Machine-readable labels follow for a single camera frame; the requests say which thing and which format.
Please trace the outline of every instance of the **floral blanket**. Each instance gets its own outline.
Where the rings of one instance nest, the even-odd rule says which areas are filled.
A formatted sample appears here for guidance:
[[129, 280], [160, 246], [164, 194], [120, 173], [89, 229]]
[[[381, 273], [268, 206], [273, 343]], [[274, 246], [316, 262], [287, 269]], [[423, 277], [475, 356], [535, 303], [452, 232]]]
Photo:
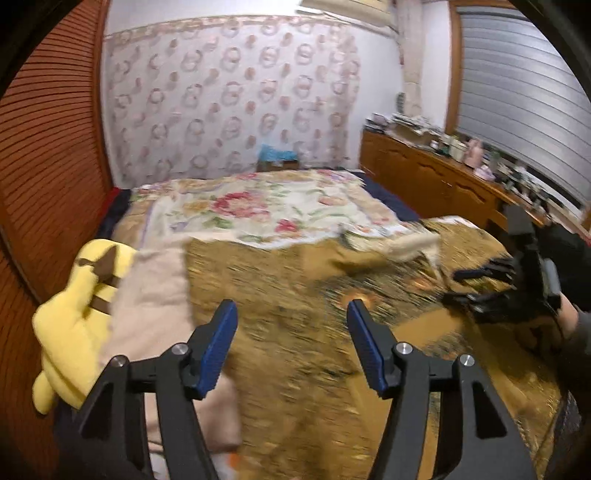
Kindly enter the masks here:
[[362, 185], [347, 171], [284, 170], [144, 186], [135, 199], [155, 201], [140, 246], [188, 235], [280, 248], [344, 232], [362, 236], [404, 232], [396, 214]]

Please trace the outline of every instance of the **pink towel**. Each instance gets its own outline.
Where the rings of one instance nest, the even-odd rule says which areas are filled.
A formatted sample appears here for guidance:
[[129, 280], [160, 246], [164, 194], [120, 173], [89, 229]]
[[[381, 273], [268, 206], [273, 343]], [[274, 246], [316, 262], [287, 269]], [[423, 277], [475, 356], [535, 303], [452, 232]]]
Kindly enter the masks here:
[[[112, 334], [99, 354], [100, 368], [115, 355], [131, 361], [159, 356], [188, 340], [195, 327], [184, 242], [140, 250], [111, 304]], [[194, 406], [210, 452], [232, 451], [241, 444], [238, 396], [226, 375], [222, 373], [216, 388]], [[162, 452], [154, 394], [146, 394], [145, 412], [150, 452]]]

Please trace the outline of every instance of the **window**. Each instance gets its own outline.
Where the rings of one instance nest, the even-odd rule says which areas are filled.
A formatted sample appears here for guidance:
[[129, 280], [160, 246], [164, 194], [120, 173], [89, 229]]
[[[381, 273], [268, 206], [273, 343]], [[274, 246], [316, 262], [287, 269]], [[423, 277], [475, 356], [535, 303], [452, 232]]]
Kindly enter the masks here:
[[457, 130], [591, 200], [591, 103], [560, 54], [519, 11], [457, 7], [463, 64]]

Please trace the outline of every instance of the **yellow plush doll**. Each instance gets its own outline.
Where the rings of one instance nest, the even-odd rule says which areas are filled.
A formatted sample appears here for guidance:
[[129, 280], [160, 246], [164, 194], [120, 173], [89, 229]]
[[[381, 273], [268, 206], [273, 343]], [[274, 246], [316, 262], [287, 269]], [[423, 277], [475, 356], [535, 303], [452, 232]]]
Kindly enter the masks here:
[[80, 408], [100, 374], [98, 353], [109, 337], [109, 302], [135, 250], [110, 240], [93, 240], [78, 253], [66, 288], [41, 305], [33, 329], [41, 343], [41, 373], [33, 403], [43, 414], [56, 394]]

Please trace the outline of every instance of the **wooden dresser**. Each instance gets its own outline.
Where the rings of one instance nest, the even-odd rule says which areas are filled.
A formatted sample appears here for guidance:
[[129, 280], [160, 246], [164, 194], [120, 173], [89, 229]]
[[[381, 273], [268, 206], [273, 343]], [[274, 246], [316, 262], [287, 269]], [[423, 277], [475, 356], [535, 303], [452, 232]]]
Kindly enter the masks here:
[[[483, 229], [506, 230], [507, 204], [525, 203], [481, 180], [458, 162], [408, 147], [391, 137], [363, 133], [361, 168], [423, 218], [459, 215]], [[542, 215], [530, 214], [537, 225]]]

